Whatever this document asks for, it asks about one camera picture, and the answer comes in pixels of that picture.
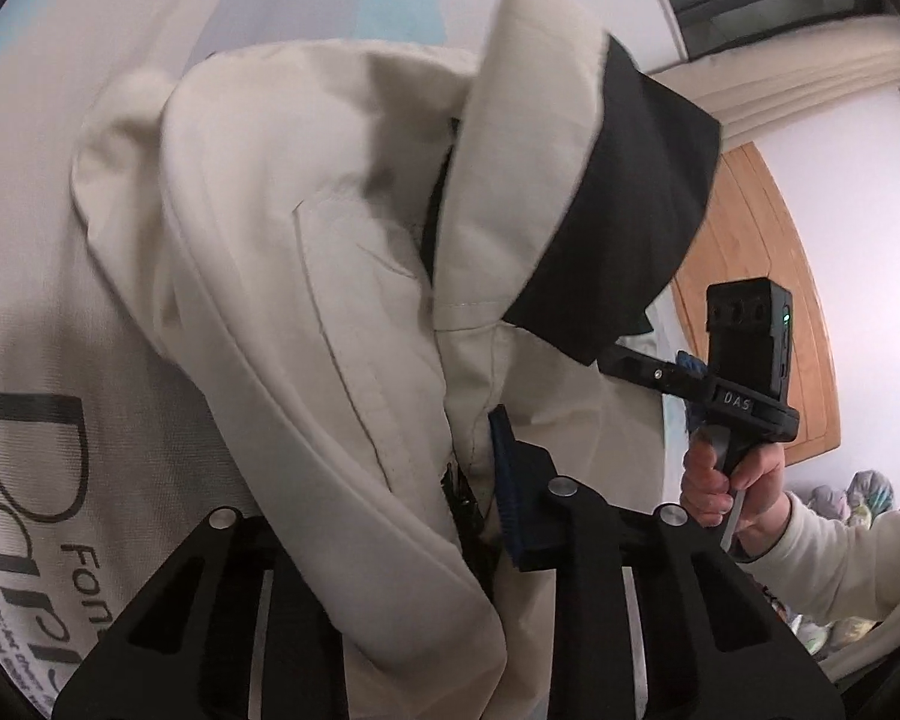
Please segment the person's right forearm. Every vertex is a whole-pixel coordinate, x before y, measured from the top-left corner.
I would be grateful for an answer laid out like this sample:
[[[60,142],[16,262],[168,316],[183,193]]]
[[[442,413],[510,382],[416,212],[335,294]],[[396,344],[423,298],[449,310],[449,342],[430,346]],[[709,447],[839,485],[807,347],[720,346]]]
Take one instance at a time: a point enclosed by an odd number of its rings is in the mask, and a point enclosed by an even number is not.
[[[793,494],[792,514],[779,541],[759,557],[748,557],[745,569],[793,611],[813,614],[816,621],[832,619],[834,595],[847,548],[842,533],[814,515]],[[870,610],[839,611],[839,616],[866,616],[889,622],[900,616],[900,512],[882,515],[868,536],[873,538],[873,562],[863,569],[871,580],[859,605],[871,601]]]

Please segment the person's right hand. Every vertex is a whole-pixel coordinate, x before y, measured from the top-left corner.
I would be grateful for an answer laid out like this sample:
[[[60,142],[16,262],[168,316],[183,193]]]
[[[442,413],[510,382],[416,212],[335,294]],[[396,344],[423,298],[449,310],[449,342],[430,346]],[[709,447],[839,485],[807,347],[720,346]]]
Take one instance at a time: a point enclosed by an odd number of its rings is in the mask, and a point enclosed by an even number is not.
[[[759,557],[774,546],[787,528],[792,500],[784,491],[785,450],[764,444],[749,452],[725,475],[717,468],[717,450],[702,431],[691,439],[681,481],[681,505],[702,527],[724,523],[736,504],[735,538],[748,557]]]

